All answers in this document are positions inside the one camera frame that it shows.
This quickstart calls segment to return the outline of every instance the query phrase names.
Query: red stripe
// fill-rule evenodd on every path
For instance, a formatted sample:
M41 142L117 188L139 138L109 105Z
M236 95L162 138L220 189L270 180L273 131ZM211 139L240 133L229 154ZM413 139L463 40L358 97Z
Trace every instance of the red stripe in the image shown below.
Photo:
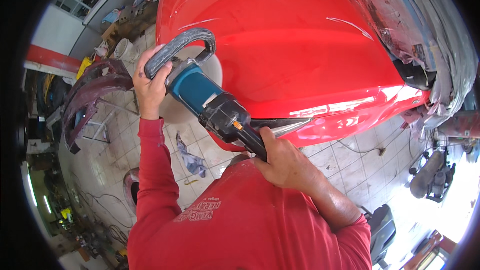
M32 44L28 49L26 60L44 64L47 66L52 66L73 73L77 73L80 65L82 64L81 61L73 57L69 57L67 55L52 51L50 49L46 49Z

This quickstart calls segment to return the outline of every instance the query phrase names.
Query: car hood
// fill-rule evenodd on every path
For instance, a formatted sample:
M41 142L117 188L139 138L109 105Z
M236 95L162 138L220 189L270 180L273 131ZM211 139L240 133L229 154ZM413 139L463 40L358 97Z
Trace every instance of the car hood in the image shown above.
M157 44L192 27L214 33L222 88L254 118L380 105L404 85L349 0L161 0L159 9Z

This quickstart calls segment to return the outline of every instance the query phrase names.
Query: red shirt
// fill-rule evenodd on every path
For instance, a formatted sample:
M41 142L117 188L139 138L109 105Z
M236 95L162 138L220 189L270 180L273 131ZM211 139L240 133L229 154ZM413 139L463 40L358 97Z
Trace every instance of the red shirt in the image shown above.
M311 198L273 186L251 160L225 169L184 212L163 119L140 119L137 222L130 269L371 269L361 216L336 233Z

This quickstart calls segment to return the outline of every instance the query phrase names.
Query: red car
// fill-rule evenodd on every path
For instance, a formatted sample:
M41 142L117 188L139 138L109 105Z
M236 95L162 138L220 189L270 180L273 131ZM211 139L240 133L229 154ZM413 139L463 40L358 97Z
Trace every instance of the red car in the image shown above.
M364 0L160 0L156 44L193 27L211 30L219 84L250 112L251 125L269 126L297 147L314 145L432 106L436 72L409 76L411 69L402 67L410 61L412 69L429 68L438 61L429 56L433 43L405 53L405 36L395 36L391 19L374 10L381 8L375 0L369 2L373 5L365 7ZM420 86L418 76L426 77ZM439 104L446 103L439 99ZM223 149L243 149L214 139Z

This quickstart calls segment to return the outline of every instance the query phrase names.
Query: fluorescent light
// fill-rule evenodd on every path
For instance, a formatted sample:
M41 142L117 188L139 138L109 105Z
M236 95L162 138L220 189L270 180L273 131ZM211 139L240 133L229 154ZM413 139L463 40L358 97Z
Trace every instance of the fluorescent light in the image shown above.
M48 212L51 214L52 210L50 209L50 204L49 204L49 201L47 199L47 196L43 195L43 200L45 200L46 208L48 209Z
M30 193L32 193L33 203L35 204L35 207L38 207L37 200L35 199L35 194L33 194L33 186L32 186L32 180L30 179L30 173L27 174L27 178L28 178L28 186L30 187Z

